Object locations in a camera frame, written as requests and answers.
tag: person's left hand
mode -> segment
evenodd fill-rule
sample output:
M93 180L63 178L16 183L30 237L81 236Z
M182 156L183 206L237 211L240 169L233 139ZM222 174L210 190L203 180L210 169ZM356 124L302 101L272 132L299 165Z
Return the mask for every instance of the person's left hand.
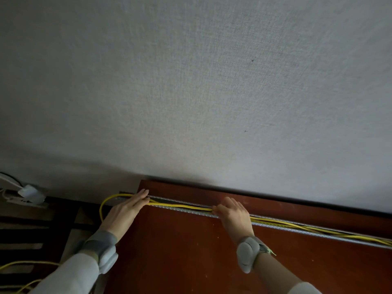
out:
M149 190L142 189L127 201L112 207L100 229L112 233L119 241L128 231L141 208L150 201L149 197L146 198L148 192Z

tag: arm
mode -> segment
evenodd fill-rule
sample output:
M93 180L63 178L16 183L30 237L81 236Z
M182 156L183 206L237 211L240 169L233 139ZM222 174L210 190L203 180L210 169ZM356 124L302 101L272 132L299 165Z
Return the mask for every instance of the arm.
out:
M213 206L213 213L221 219L235 245L238 246L245 237L254 236L248 211L233 198L226 197L221 204ZM257 255L253 271L271 294L320 293L310 284L303 283L268 253L260 252Z
M149 202L150 198L146 198L148 192L143 189L110 210L101 227L94 234L100 235L100 238L105 241L110 239L109 243L88 240L79 253L69 258L55 272L47 276L31 293L89 293L100 273L98 263L103 251L113 246L113 243L118 242L128 231L141 208Z

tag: sleeve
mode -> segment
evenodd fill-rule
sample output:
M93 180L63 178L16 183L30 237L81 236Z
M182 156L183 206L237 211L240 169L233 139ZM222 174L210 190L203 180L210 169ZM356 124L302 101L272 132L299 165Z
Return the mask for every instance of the sleeve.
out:
M69 258L30 293L88 294L99 275L97 261L83 253Z
M321 292L312 284L303 282L296 284L287 294L321 294Z

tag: wall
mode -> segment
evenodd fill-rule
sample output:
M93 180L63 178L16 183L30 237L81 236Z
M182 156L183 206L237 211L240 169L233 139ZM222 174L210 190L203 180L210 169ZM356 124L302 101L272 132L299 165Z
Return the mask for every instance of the wall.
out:
M1 171L97 202L155 176L392 212L391 10L1 0Z

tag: black cable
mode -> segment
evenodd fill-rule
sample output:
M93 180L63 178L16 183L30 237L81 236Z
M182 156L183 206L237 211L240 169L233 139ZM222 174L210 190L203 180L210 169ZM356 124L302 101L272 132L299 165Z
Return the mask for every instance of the black cable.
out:
M10 178L12 178L14 181L16 181L23 188L22 183L18 179L14 178L12 175L9 175L8 173L4 173L4 172L1 172L1 171L0 171L0 173L4 174L4 175L6 175L6 176L8 176Z

